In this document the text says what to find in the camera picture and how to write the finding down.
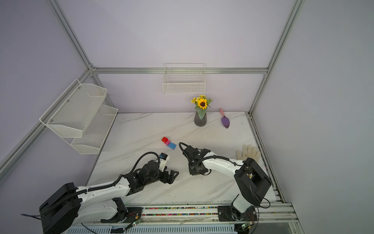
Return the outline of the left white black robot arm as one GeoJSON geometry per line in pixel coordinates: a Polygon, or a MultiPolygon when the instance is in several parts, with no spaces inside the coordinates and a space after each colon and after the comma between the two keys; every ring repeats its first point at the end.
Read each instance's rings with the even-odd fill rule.
{"type": "Polygon", "coordinates": [[[112,182],[94,186],[75,186],[66,183],[50,196],[32,218],[40,220],[45,234],[63,234],[71,226],[85,222],[101,223],[133,222],[140,218],[140,208],[127,208],[123,199],[141,192],[145,186],[160,181],[173,184],[178,171],[168,171],[168,155],[153,153],[142,168],[136,165],[126,174],[120,174],[112,182]]]}

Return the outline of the aluminium front rail frame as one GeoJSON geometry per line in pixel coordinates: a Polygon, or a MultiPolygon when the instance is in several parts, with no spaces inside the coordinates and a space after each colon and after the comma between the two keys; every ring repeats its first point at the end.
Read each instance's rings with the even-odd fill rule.
{"type": "MultiPolygon", "coordinates": [[[[117,208],[141,207],[143,208],[140,220],[144,224],[205,224],[213,222],[238,223],[238,221],[219,221],[218,206],[229,206],[227,201],[216,203],[186,203],[186,204],[124,204],[119,207],[115,201],[101,202],[89,206],[78,213],[71,226],[81,224],[104,225],[122,223],[101,223],[101,219],[112,218],[117,208]]],[[[260,223],[298,223],[296,211],[292,204],[273,202],[263,203],[255,208],[260,223]]]]}

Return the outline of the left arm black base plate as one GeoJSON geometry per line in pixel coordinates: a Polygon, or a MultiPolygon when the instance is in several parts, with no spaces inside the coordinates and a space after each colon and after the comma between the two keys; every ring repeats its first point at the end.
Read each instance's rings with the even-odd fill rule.
{"type": "Polygon", "coordinates": [[[143,208],[141,207],[129,207],[129,208],[117,208],[115,215],[110,219],[101,219],[101,223],[133,223],[140,219],[143,208]]]}

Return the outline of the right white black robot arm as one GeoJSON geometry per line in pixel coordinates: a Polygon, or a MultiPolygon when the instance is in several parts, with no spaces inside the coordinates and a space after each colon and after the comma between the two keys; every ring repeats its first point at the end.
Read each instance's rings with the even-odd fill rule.
{"type": "Polygon", "coordinates": [[[240,193],[231,204],[233,211],[241,215],[251,207],[260,207],[272,186],[272,181],[254,159],[248,158],[242,161],[229,159],[208,149],[194,148],[183,142],[178,146],[188,160],[192,176],[207,176],[211,171],[217,171],[234,178],[240,193]]]}

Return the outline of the purple pink garden trowel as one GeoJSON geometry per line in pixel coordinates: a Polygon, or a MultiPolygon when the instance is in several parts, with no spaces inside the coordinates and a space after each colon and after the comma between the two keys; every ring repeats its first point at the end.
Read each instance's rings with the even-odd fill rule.
{"type": "Polygon", "coordinates": [[[219,109],[221,115],[222,115],[222,118],[221,118],[221,122],[222,122],[222,125],[225,127],[225,128],[229,128],[230,126],[230,120],[226,117],[224,111],[222,108],[219,109]]]}

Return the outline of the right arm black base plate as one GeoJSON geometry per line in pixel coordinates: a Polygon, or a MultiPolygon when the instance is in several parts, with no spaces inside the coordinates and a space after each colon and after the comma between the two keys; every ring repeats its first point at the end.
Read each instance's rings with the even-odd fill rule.
{"type": "Polygon", "coordinates": [[[218,218],[219,221],[257,221],[257,213],[254,206],[249,206],[248,209],[241,213],[232,205],[230,206],[218,206],[218,218]]]}

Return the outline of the white mesh two-tier shelf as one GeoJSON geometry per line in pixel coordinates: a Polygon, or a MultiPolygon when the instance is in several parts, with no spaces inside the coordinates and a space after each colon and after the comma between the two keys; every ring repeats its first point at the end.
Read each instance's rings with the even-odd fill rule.
{"type": "Polygon", "coordinates": [[[97,155],[118,109],[106,105],[107,89],[74,80],[40,117],[40,122],[81,155],[97,155]]]}

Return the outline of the sunflower bouquet in grey vase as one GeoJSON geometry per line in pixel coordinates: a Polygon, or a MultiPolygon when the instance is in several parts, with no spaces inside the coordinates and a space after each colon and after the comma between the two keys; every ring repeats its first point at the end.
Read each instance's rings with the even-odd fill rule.
{"type": "Polygon", "coordinates": [[[194,97],[191,100],[191,103],[195,105],[195,125],[198,127],[205,126],[207,123],[206,113],[208,108],[210,107],[210,104],[212,103],[212,99],[206,97],[205,95],[199,95],[197,97],[194,97]]]}

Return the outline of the white work glove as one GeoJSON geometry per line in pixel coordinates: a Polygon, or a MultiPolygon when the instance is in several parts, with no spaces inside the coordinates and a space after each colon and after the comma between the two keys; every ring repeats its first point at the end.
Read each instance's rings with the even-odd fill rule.
{"type": "Polygon", "coordinates": [[[243,145],[242,150],[236,151],[236,157],[237,160],[245,161],[246,159],[253,159],[257,163],[259,162],[261,158],[261,152],[252,145],[243,145]]]}

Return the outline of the blue long lego brick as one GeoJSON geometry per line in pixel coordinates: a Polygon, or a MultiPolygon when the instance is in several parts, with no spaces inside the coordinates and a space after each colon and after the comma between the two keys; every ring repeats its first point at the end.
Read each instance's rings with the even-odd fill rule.
{"type": "Polygon", "coordinates": [[[168,145],[167,145],[169,148],[171,148],[171,149],[175,149],[176,148],[176,144],[174,144],[174,143],[169,143],[168,145]]]}

